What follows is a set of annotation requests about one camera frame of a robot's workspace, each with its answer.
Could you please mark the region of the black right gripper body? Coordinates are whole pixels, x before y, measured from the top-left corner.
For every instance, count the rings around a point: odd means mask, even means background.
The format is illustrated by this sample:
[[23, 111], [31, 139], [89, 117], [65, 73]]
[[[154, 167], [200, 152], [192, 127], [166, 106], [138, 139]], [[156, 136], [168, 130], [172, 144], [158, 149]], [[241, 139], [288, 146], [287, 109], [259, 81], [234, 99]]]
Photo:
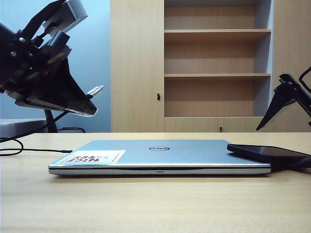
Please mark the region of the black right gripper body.
[[308, 94], [290, 74], [281, 74], [279, 77], [281, 84], [276, 87], [275, 90], [280, 91], [288, 97], [291, 96], [292, 98], [295, 98], [295, 102], [297, 102], [306, 112], [310, 112], [310, 94]]

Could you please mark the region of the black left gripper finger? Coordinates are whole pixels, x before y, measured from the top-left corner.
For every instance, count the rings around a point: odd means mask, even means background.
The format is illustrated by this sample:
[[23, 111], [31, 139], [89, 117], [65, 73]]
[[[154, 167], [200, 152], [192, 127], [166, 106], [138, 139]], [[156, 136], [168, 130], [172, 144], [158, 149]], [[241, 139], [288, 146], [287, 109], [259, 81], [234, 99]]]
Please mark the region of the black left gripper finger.
[[25, 99], [24, 104], [29, 107], [36, 107], [55, 111], [68, 111], [75, 115], [92, 117], [97, 114], [97, 107], [91, 102], [91, 96], [85, 96], [78, 100], [68, 100], [63, 103], [48, 103], [42, 100]]
[[65, 58], [53, 66], [49, 74], [48, 99], [51, 103], [63, 103], [85, 97], [79, 85], [70, 74], [69, 62]]

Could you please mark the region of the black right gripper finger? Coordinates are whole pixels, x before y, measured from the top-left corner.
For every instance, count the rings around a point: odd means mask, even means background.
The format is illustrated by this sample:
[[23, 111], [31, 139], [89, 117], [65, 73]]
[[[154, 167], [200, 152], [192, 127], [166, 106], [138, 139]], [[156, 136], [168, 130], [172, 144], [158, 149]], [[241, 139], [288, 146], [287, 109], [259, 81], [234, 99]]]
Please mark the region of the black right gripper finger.
[[258, 124], [256, 130], [263, 128], [283, 107], [295, 102], [295, 98], [287, 96], [280, 91], [275, 90], [275, 94], [267, 109], [267, 112], [261, 122]]

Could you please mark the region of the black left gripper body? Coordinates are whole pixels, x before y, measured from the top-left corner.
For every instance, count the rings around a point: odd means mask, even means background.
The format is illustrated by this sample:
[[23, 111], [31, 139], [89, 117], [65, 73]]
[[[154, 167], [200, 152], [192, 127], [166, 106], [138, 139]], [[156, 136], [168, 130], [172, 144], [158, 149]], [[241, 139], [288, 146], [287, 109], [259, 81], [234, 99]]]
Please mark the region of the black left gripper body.
[[48, 99], [49, 74], [56, 63], [68, 58], [71, 2], [46, 5], [22, 29], [13, 32], [0, 24], [0, 91], [19, 106], [24, 100]]

